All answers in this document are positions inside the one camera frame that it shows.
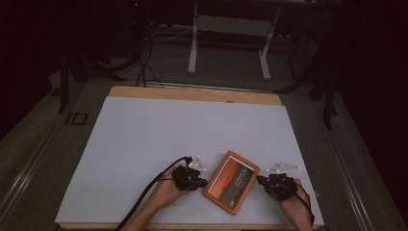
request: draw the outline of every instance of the white surface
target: white surface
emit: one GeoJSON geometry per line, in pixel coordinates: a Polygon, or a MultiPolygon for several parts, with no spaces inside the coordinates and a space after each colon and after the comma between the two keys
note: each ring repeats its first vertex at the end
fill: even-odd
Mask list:
{"type": "MultiPolygon", "coordinates": [[[[283,106],[107,97],[66,191],[56,222],[121,222],[148,183],[184,156],[200,156],[210,179],[228,150],[261,168],[300,166],[316,225],[323,220],[286,108],[283,106]]],[[[254,183],[231,216],[198,189],[160,211],[152,223],[286,224],[254,183]]]]}

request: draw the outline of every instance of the wooden frame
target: wooden frame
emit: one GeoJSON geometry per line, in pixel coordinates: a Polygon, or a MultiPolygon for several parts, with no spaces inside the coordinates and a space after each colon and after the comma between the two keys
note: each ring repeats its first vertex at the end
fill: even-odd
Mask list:
{"type": "Polygon", "coordinates": [[[235,215],[258,172],[258,166],[229,150],[204,189],[203,195],[231,215],[235,215]]]}

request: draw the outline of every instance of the human hand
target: human hand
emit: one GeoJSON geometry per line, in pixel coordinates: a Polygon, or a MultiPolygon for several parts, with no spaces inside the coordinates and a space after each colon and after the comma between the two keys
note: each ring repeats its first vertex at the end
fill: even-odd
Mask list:
{"type": "MultiPolygon", "coordinates": [[[[299,179],[294,179],[294,181],[297,184],[297,195],[310,206],[309,195],[301,188],[302,183],[299,179]]],[[[312,230],[309,210],[296,196],[292,196],[286,200],[278,200],[272,196],[272,199],[281,207],[286,219],[296,228],[296,230],[312,230]]]]}
{"type": "Polygon", "coordinates": [[[190,191],[180,191],[171,179],[171,172],[177,167],[173,167],[168,173],[163,175],[156,185],[153,193],[150,195],[146,204],[153,206],[156,210],[163,209],[171,205],[174,201],[190,191]]]}

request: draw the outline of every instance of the floor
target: floor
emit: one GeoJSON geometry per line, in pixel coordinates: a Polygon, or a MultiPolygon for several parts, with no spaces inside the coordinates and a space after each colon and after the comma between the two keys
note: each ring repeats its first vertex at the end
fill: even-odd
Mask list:
{"type": "MultiPolygon", "coordinates": [[[[185,29],[172,33],[179,35],[181,30],[185,29]]],[[[272,79],[265,81],[256,45],[231,44],[229,40],[214,43],[206,36],[202,35],[194,75],[187,73],[189,30],[178,39],[168,34],[154,36],[151,53],[143,53],[148,60],[146,85],[272,93],[294,83],[287,38],[273,40],[268,53],[272,79]]],[[[128,79],[119,83],[90,70],[87,83],[71,80],[70,104],[64,113],[57,113],[59,98],[48,95],[1,140],[0,230],[56,230],[54,218],[105,97],[114,85],[134,86],[139,72],[140,66],[119,72],[128,79]],[[85,125],[70,125],[66,123],[69,113],[87,114],[89,119],[85,125]]],[[[59,72],[50,76],[56,85],[58,78],[59,72]]],[[[319,230],[408,230],[342,96],[335,94],[337,115],[332,116],[333,130],[328,131],[321,120],[322,99],[311,101],[307,96],[310,87],[279,96],[287,106],[318,196],[326,223],[319,230]]]]}

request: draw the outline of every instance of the metal bar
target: metal bar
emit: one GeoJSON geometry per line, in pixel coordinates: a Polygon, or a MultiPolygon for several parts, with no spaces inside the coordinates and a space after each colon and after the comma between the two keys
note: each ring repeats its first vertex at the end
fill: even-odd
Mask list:
{"type": "Polygon", "coordinates": [[[363,201],[361,200],[361,196],[351,178],[351,174],[348,171],[347,165],[342,157],[342,153],[339,149],[339,146],[336,144],[335,140],[330,135],[329,131],[326,129],[324,121],[321,119],[318,112],[318,108],[315,104],[313,104],[313,108],[318,118],[319,125],[321,129],[324,131],[326,138],[328,138],[331,148],[333,150],[336,164],[340,170],[340,178],[344,185],[345,193],[347,194],[351,208],[354,211],[355,217],[357,218],[357,222],[359,223],[361,230],[367,231],[375,230],[371,223],[369,215],[367,214],[363,201]]]}
{"type": "Polygon", "coordinates": [[[69,111],[73,108],[76,99],[81,94],[84,86],[84,84],[77,84],[73,88],[72,94],[70,94],[71,98],[66,105],[65,110],[59,114],[56,112],[54,121],[51,123],[37,149],[31,155],[30,160],[28,160],[24,168],[15,177],[12,186],[9,188],[6,196],[2,199],[0,203],[0,230],[4,229],[8,217],[34,177],[48,144],[52,141],[53,136],[59,130],[60,126],[65,123],[66,118],[69,116],[69,111]]]}

